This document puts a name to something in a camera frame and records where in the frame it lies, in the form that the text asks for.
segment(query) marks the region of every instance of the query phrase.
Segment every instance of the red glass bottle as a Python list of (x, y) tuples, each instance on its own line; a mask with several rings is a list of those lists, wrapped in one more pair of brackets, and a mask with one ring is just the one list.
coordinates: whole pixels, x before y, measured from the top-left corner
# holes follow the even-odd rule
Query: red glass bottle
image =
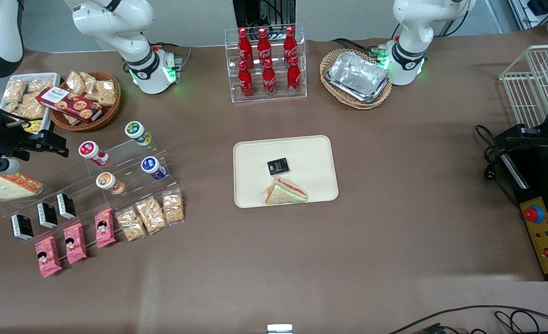
[(239, 74), (237, 75), (239, 79), (239, 85), (243, 93), (243, 98), (249, 100), (253, 97), (253, 83), (251, 82), (251, 74), (247, 70), (247, 64), (240, 60), (239, 61)]
[(276, 95), (276, 73), (272, 69), (271, 59), (264, 59), (262, 78), (264, 82), (264, 94), (266, 97), (274, 97)]
[(257, 54), (260, 57), (260, 65), (263, 67), (266, 59), (272, 60), (272, 46), (270, 46), (266, 28), (261, 27), (257, 36), (259, 37), (259, 40), (257, 41)]
[(284, 40), (284, 65), (289, 66), (292, 57), (297, 56), (297, 41), (295, 40), (295, 27), (287, 27), (287, 39)]
[(237, 30), (239, 34), (239, 57), (245, 62), (247, 70), (253, 68), (253, 49), (251, 49), (251, 43), (247, 39), (247, 30), (241, 27)]
[(301, 88), (301, 69), (299, 69), (299, 58), (295, 55), (289, 60), (289, 68), (287, 72), (288, 81), (288, 93), (290, 95), (297, 95)]

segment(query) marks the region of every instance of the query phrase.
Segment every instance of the yogurt bottle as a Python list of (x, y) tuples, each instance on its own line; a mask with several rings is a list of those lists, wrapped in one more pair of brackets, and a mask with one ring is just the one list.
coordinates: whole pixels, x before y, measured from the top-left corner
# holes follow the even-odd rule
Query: yogurt bottle
[(140, 167), (144, 173), (151, 174), (156, 180), (160, 180), (166, 176), (165, 168), (161, 165), (161, 162), (153, 156), (147, 156), (142, 159)]
[(109, 154), (103, 152), (94, 141), (83, 142), (78, 152), (83, 158), (93, 161), (98, 166), (105, 165), (109, 160)]
[(132, 121), (126, 124), (124, 132), (128, 137), (136, 140), (140, 146), (148, 146), (153, 141), (151, 135), (144, 130), (142, 123), (138, 121)]
[(126, 184), (118, 180), (112, 173), (104, 172), (96, 177), (96, 186), (103, 190), (107, 190), (113, 195), (119, 195), (126, 190)]

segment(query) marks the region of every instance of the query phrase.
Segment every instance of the wicker basket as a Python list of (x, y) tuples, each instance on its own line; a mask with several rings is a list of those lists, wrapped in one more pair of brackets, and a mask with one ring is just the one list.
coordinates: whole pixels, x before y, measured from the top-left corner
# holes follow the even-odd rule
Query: wicker basket
[[(51, 120), (56, 124), (56, 126), (61, 127), (62, 129), (68, 130), (68, 131), (74, 131), (74, 132), (92, 132), (97, 131), (99, 129), (102, 129), (109, 125), (111, 123), (111, 120), (117, 115), (117, 110), (119, 110), (120, 107), (120, 98), (121, 98), (121, 89), (120, 84), (117, 82), (113, 76), (110, 76), (107, 73), (104, 72), (89, 72), (91, 76), (93, 76), (97, 80), (111, 80), (113, 81), (113, 86), (115, 87), (115, 92), (117, 93), (117, 96), (115, 97), (115, 104), (110, 107), (103, 108), (103, 114), (101, 118), (94, 121), (93, 123), (78, 123), (77, 125), (70, 125), (66, 117), (64, 117), (64, 114), (57, 110), (51, 110)], [(67, 89), (68, 85), (66, 85), (66, 82), (63, 82), (60, 85), (61, 89)]]
[(356, 97), (346, 93), (346, 91), (343, 91), (342, 89), (340, 89), (340, 88), (336, 87), (335, 85), (329, 83), (325, 78), (325, 73), (327, 72), (327, 70), (329, 70), (331, 68), (331, 66), (334, 64), (334, 62), (338, 58), (338, 56), (341, 53), (349, 52), (349, 51), (355, 52), (361, 58), (363, 58), (367, 61), (370, 61), (371, 63), (374, 62), (374, 60), (371, 57), (365, 55), (365, 53), (362, 53), (360, 51), (355, 51), (355, 50), (350, 50), (350, 49), (338, 49), (338, 50), (335, 50), (335, 51), (331, 51), (330, 53), (327, 54), (327, 56), (325, 56), (323, 58), (323, 61), (321, 61), (321, 64), (319, 65), (319, 74), (320, 74), (321, 83), (323, 83), (325, 88), (328, 89), (328, 91), (332, 95), (334, 95), (334, 97), (336, 99), (338, 99), (338, 101), (346, 104), (347, 106), (351, 106), (351, 107), (353, 107), (355, 109), (359, 109), (359, 110), (373, 109), (376, 106), (382, 104), (382, 102), (389, 95), (389, 93), (391, 91), (391, 80), (390, 80), (390, 82), (387, 83), (387, 85), (385, 86), (383, 91), (376, 98), (375, 102), (373, 102), (373, 103), (363, 103), (363, 102), (357, 100)]

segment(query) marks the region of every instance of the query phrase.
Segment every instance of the bottle cap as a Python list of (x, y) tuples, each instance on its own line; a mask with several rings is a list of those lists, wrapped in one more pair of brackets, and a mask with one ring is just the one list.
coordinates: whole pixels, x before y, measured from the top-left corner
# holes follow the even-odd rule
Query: bottle cap
[(78, 152), (83, 158), (91, 159), (99, 153), (99, 146), (94, 141), (85, 141), (78, 148)]
[(142, 123), (137, 121), (132, 121), (128, 124), (126, 124), (126, 127), (124, 129), (124, 132), (126, 135), (132, 139), (136, 139), (140, 137), (144, 133), (144, 127)]
[(147, 156), (146, 158), (142, 159), (140, 167), (142, 168), (144, 173), (152, 174), (159, 170), (159, 167), (161, 167), (161, 163), (159, 163), (159, 160), (157, 158), (153, 156)]
[(112, 173), (101, 173), (98, 177), (96, 177), (96, 186), (98, 186), (101, 189), (107, 190), (111, 187), (113, 187), (113, 184), (115, 183), (115, 176), (113, 176)]

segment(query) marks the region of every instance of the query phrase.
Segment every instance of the acrylic display stand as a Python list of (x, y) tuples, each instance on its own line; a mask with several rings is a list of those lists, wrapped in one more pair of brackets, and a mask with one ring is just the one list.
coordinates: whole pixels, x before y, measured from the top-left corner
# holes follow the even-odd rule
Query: acrylic display stand
[[(80, 161), (41, 180), (43, 191), (38, 195), (1, 204), (2, 215), (7, 218), (9, 224), (11, 216), (14, 214), (22, 214), (31, 219), (35, 237), (24, 241), (25, 243), (35, 245), (38, 241), (53, 235), (56, 239), (60, 261), (66, 262), (64, 228), (80, 220), (89, 250), (87, 254), (94, 256), (93, 247), (96, 245), (94, 216), (96, 213), (108, 208), (113, 209), (115, 213), (115, 211), (134, 205), (149, 195), (155, 195), (155, 199), (161, 203), (160, 192), (178, 188), (176, 180), (168, 169), (167, 150), (154, 136), (153, 142), (148, 146), (139, 146), (134, 140), (128, 140), (114, 148), (105, 150), (105, 152), (109, 154), (109, 161), (104, 166), (98, 166), (90, 160)], [(147, 156), (156, 157), (165, 167), (167, 174), (164, 178), (155, 180), (153, 176), (142, 171), (140, 163)], [(113, 173), (118, 180), (122, 180), (126, 184), (126, 190), (120, 195), (113, 195), (96, 186), (96, 177), (103, 172)], [(56, 195), (60, 193), (68, 195), (74, 201), (76, 218), (68, 220), (58, 213)], [(49, 229), (39, 225), (37, 205), (41, 202), (56, 208), (57, 227)], [(117, 222), (114, 227), (116, 239), (118, 241), (127, 240), (121, 235), (121, 226)]]
[(227, 68), (229, 74), (229, 84), (231, 85), (231, 99), (233, 103), (263, 100), (296, 99), (298, 97), (307, 97), (307, 71), (306, 71), (306, 45), (303, 25), (296, 23), (295, 40), (297, 40), (297, 57), (299, 58), (299, 68), (301, 69), (301, 87), (298, 95), (290, 95), (287, 91), (287, 67), (284, 66), (284, 40), (287, 38), (286, 27), (288, 25), (267, 26), (269, 32), (270, 45), (272, 45), (272, 69), (276, 72), (276, 96), (266, 97), (262, 84), (261, 74), (263, 68), (260, 66), (257, 57), (257, 30), (259, 27), (248, 27), (247, 38), (253, 48), (253, 69), (249, 70), (253, 82), (253, 98), (246, 100), (239, 86), (237, 74), (239, 73), (239, 35), (237, 29), (225, 30), (225, 51), (227, 54)]

